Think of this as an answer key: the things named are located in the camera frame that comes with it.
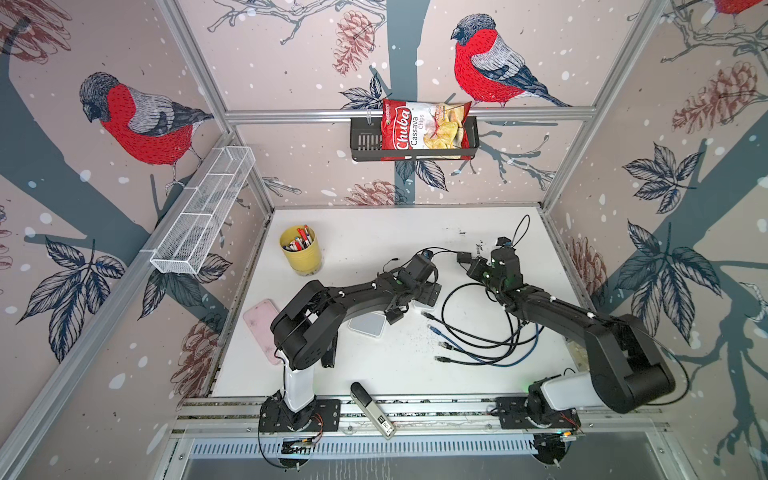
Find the red cassava chips bag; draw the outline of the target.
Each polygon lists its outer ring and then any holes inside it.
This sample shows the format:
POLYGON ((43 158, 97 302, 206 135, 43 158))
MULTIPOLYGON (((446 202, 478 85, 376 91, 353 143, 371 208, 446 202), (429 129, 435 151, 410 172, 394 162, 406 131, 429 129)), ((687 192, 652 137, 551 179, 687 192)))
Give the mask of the red cassava chips bag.
POLYGON ((464 136, 471 105, 384 100, 382 131, 389 134, 395 124, 405 128, 412 125, 416 132, 426 134, 424 142, 429 148, 459 148, 461 142, 457 137, 464 136))

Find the black stapler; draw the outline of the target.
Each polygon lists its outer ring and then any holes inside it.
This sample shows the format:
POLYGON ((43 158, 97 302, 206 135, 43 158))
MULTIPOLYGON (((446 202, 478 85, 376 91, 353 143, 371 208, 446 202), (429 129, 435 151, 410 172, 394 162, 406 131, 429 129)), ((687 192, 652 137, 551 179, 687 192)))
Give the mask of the black stapler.
POLYGON ((326 369, 333 369, 336 364, 336 353, 338 345, 338 335, 335 335, 331 344, 321 357, 321 366, 326 369))

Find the black power adapter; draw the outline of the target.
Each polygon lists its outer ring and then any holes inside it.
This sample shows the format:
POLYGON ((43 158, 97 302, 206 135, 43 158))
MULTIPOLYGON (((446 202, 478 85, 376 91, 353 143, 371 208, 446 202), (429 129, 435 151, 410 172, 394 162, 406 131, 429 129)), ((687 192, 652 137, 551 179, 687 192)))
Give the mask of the black power adapter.
POLYGON ((423 257, 427 262, 433 263, 434 257, 438 254, 453 254, 458 264, 470 264, 472 254, 466 251, 456 251, 445 247, 426 247, 417 252, 417 255, 423 257))
MULTIPOLYGON (((387 261, 384 266, 382 267, 382 272, 387 272, 387 266, 390 263, 397 262, 399 260, 398 257, 391 258, 389 261, 387 261)), ((400 306, 394 305, 389 307, 387 310, 384 311, 384 317, 389 325, 394 325, 398 321, 400 321, 404 317, 405 313, 402 310, 400 306)))

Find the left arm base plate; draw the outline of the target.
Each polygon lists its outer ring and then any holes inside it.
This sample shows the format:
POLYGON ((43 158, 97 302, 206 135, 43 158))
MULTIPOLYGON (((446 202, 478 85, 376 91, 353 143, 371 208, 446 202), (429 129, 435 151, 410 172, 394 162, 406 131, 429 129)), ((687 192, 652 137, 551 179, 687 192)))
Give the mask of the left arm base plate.
POLYGON ((341 402, 314 398, 298 412, 292 411, 280 391, 268 397, 260 407, 259 433, 336 432, 341 402))

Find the black wall basket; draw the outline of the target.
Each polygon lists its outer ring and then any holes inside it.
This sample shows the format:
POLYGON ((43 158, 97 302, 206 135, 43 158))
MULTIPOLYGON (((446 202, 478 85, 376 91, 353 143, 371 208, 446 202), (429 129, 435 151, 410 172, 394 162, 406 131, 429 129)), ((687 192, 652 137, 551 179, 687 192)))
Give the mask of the black wall basket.
POLYGON ((457 137, 459 148, 432 149, 424 142, 425 133, 412 125, 395 124, 389 134, 382 131, 382 118, 353 118, 350 126, 350 150, 358 162, 410 160, 472 160, 480 146, 477 119, 464 123, 464 136, 457 137))

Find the white network switch near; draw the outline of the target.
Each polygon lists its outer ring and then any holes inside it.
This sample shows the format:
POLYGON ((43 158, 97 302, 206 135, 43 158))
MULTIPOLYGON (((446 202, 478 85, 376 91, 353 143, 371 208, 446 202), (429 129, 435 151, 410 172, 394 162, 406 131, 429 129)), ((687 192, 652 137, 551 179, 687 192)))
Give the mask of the white network switch near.
POLYGON ((381 312, 370 312, 347 322, 351 331, 371 338, 380 338, 386 324, 386 317, 381 312))

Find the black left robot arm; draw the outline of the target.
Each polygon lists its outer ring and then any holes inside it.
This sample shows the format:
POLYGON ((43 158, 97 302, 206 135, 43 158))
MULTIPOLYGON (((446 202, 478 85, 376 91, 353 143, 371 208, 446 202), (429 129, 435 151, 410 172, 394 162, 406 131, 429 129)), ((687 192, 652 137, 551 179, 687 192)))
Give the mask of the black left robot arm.
POLYGON ((331 287, 312 280, 302 287, 270 325, 276 356, 284 362, 283 410, 312 412, 314 365, 333 345, 344 322, 381 313, 394 324, 414 303, 435 305, 441 286, 433 257, 432 250, 423 249, 403 265, 356 285, 331 287))

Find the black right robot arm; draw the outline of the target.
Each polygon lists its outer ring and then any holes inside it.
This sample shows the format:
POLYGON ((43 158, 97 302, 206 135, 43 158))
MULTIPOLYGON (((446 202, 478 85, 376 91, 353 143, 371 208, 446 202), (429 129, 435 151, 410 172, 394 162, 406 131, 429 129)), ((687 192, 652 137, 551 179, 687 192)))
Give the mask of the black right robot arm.
POLYGON ((487 287, 517 319, 550 329, 586 350, 586 374, 574 375, 562 388, 563 378, 539 387, 551 409, 604 405, 626 414, 674 391, 674 375, 642 321, 630 314, 593 313, 526 283, 513 247, 497 247, 490 259, 472 258, 468 277, 487 287))

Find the yellow cup with pens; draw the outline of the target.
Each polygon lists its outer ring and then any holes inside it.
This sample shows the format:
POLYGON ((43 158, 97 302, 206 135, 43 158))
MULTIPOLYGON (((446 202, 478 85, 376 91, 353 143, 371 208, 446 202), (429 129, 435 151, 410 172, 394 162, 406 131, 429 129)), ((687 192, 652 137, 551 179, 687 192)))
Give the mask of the yellow cup with pens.
POLYGON ((279 245, 291 269, 298 275, 313 275, 322 268, 322 251, 314 230, 308 225, 295 225, 284 230, 279 245))

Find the black grey remote device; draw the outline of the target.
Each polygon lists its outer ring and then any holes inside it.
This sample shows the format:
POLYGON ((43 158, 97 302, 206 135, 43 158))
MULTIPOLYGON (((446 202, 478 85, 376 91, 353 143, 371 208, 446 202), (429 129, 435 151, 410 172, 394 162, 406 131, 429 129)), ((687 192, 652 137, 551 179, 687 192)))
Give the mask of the black grey remote device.
POLYGON ((355 404, 376 427, 379 433, 386 440, 391 440, 396 432, 395 425, 378 406, 363 385, 359 382, 353 382, 350 385, 350 394, 355 404))

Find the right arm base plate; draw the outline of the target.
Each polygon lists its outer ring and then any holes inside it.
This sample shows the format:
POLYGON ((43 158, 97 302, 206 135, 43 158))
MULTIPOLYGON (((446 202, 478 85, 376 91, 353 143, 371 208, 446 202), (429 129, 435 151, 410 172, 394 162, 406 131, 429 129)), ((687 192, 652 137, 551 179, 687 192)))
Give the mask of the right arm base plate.
POLYGON ((523 396, 497 397, 489 414, 502 430, 557 429, 577 430, 581 421, 574 409, 553 410, 544 400, 523 396))

